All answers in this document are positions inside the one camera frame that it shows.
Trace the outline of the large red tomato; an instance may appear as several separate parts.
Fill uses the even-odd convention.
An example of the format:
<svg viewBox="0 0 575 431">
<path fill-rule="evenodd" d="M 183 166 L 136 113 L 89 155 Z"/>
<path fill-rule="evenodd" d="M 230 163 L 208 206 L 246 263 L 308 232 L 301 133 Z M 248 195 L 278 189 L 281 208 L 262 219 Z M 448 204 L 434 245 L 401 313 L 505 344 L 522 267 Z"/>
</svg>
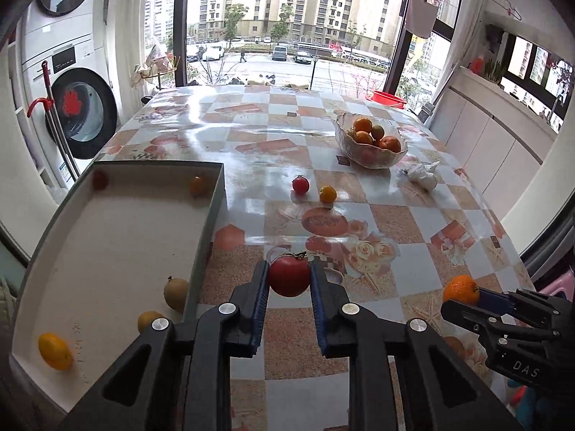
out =
<svg viewBox="0 0 575 431">
<path fill-rule="evenodd" d="M 305 252 L 279 256 L 268 271 L 270 287 L 286 298 L 301 295 L 309 287 L 310 280 L 311 271 Z"/>
</svg>

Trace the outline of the orange in bowl left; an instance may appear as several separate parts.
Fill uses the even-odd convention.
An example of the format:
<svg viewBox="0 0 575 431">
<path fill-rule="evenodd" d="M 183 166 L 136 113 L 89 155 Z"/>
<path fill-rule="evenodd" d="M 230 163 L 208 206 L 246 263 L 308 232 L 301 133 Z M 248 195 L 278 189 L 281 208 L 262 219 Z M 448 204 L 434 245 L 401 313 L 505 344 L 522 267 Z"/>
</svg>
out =
<svg viewBox="0 0 575 431">
<path fill-rule="evenodd" d="M 355 131 L 354 139 L 359 144 L 371 145 L 373 143 L 371 134 L 364 130 Z"/>
</svg>

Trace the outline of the small yellow tomato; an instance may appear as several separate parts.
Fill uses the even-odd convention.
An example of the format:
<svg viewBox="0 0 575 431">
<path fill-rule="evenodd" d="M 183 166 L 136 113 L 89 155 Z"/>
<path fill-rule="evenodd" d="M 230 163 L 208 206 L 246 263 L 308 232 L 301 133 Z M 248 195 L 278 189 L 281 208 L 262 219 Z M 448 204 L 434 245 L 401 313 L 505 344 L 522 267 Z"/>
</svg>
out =
<svg viewBox="0 0 575 431">
<path fill-rule="evenodd" d="M 323 204 L 333 204 L 337 199 L 337 191 L 333 186 L 323 186 L 319 192 L 320 202 Z"/>
</svg>

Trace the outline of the upper dryer machine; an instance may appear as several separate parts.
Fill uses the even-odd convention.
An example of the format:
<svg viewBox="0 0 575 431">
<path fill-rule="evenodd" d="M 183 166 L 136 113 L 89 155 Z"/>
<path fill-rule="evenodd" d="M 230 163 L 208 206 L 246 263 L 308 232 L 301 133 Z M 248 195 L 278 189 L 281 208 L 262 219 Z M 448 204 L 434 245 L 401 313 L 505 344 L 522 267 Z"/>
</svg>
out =
<svg viewBox="0 0 575 431">
<path fill-rule="evenodd" d="M 103 0 L 33 0 L 22 17 L 22 61 L 102 29 Z"/>
</svg>

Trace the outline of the small red tomato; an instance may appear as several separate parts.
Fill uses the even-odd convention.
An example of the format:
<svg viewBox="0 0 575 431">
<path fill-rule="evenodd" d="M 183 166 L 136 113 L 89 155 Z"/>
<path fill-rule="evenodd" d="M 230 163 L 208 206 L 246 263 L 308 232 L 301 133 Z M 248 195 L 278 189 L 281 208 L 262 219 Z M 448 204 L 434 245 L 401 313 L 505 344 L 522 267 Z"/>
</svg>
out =
<svg viewBox="0 0 575 431">
<path fill-rule="evenodd" d="M 303 175 L 296 176 L 293 179 L 291 186 L 293 187 L 293 192 L 296 194 L 296 196 L 304 196 L 310 189 L 310 183 L 308 179 Z"/>
</svg>

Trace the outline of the yellow fruit in tray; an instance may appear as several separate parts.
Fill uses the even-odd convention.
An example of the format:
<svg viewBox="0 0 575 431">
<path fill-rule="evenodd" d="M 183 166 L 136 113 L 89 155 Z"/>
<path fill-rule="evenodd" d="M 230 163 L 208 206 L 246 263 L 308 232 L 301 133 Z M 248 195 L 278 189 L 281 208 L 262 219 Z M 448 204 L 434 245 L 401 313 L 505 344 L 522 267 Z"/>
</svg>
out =
<svg viewBox="0 0 575 431">
<path fill-rule="evenodd" d="M 164 318 L 162 313 L 155 310 L 148 310 L 141 313 L 137 318 L 137 330 L 141 334 L 145 329 L 151 326 L 152 322 L 158 318 Z"/>
</svg>

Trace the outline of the dark red fruit in tray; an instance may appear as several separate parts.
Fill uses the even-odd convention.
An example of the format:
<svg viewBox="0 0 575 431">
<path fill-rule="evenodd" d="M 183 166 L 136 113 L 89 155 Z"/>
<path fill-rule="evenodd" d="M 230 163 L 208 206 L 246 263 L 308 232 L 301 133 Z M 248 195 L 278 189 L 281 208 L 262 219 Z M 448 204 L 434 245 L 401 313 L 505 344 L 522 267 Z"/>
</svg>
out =
<svg viewBox="0 0 575 431">
<path fill-rule="evenodd" d="M 92 178 L 93 189 L 95 191 L 103 191 L 107 188 L 108 184 L 109 184 L 108 175 L 104 171 L 96 169 L 96 171 L 93 173 Z"/>
</svg>

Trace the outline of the small orange in tray corner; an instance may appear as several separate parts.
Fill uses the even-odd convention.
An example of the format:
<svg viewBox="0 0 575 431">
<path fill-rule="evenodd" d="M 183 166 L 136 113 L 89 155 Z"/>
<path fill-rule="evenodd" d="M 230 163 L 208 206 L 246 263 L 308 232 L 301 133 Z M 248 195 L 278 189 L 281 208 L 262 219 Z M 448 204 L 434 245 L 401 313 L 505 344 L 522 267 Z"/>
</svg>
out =
<svg viewBox="0 0 575 431">
<path fill-rule="evenodd" d="M 192 198 L 205 196 L 208 192 L 208 183 L 205 177 L 196 175 L 189 182 L 189 192 Z"/>
</svg>

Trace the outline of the white cabinet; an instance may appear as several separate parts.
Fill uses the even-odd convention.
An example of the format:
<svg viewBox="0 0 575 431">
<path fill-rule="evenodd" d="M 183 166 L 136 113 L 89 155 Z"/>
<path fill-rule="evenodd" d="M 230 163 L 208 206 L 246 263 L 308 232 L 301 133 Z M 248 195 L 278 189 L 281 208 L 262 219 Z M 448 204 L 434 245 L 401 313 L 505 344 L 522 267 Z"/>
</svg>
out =
<svg viewBox="0 0 575 431">
<path fill-rule="evenodd" d="M 451 77 L 429 129 L 500 219 L 524 193 L 557 138 L 531 109 L 465 67 Z"/>
</svg>

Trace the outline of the grey white tray box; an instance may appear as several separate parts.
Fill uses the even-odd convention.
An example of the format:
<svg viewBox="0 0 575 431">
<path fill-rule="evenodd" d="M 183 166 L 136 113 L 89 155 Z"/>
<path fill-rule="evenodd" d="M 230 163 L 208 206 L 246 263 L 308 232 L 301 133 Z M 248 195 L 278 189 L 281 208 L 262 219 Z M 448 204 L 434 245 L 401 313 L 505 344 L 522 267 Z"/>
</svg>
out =
<svg viewBox="0 0 575 431">
<path fill-rule="evenodd" d="M 92 185 L 96 169 L 109 184 Z M 196 175 L 208 183 L 192 198 Z M 15 314 L 11 353 L 26 380 L 68 413 L 137 337 L 137 318 L 178 314 L 164 299 L 171 276 L 189 282 L 196 306 L 208 249 L 225 196 L 218 162 L 105 161 L 91 164 L 56 210 L 33 255 Z M 73 355 L 67 371 L 38 350 L 52 333 Z"/>
</svg>

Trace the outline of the orange tangerine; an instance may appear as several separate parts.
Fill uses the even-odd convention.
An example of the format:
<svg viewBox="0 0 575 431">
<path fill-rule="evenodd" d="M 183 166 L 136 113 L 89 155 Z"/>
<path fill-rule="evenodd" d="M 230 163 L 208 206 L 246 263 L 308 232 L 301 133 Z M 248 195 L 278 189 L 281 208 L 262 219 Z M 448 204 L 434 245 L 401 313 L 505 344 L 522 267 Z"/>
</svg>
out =
<svg viewBox="0 0 575 431">
<path fill-rule="evenodd" d="M 443 290 L 442 300 L 463 302 L 466 305 L 476 306 L 479 303 L 479 285 L 471 276 L 462 274 L 453 277 Z"/>
</svg>

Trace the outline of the brown pear in tray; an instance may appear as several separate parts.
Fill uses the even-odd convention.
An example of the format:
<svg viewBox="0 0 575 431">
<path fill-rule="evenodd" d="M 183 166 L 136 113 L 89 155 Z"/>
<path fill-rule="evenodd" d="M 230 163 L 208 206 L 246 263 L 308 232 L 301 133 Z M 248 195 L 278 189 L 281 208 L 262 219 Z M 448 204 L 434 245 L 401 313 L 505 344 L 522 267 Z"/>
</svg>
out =
<svg viewBox="0 0 575 431">
<path fill-rule="evenodd" d="M 184 313 L 188 291 L 188 281 L 170 276 L 164 287 L 164 299 L 166 304 L 172 310 L 180 314 Z"/>
</svg>

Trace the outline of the hanging grey cloth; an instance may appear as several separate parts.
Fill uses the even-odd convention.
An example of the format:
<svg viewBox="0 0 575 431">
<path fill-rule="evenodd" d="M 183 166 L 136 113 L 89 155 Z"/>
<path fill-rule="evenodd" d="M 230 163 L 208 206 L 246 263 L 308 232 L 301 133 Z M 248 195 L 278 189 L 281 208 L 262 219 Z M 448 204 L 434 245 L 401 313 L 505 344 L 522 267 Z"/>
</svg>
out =
<svg viewBox="0 0 575 431">
<path fill-rule="evenodd" d="M 438 15 L 438 6 L 425 0 L 408 0 L 405 12 L 405 29 L 422 39 L 431 37 Z"/>
</svg>

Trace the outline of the red plastic basin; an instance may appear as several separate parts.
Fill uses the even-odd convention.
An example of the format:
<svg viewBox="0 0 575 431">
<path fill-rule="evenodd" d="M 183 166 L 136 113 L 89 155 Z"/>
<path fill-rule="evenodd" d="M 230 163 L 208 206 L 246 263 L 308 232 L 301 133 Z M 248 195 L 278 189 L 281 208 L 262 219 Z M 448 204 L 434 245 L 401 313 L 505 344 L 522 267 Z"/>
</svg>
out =
<svg viewBox="0 0 575 431">
<path fill-rule="evenodd" d="M 372 91 L 368 97 L 371 101 L 377 102 L 381 105 L 404 109 L 406 101 L 400 97 L 394 96 L 389 92 Z"/>
</svg>

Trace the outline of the green brown fruit in bowl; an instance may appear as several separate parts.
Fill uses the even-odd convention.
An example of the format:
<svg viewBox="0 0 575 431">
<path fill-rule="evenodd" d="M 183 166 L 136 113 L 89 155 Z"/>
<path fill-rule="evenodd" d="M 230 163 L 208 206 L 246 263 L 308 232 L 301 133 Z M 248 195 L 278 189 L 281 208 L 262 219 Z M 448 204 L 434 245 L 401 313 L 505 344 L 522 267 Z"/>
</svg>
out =
<svg viewBox="0 0 575 431">
<path fill-rule="evenodd" d="M 385 130 L 380 125 L 373 125 L 371 128 L 371 136 L 374 141 L 379 141 L 385 135 Z"/>
</svg>

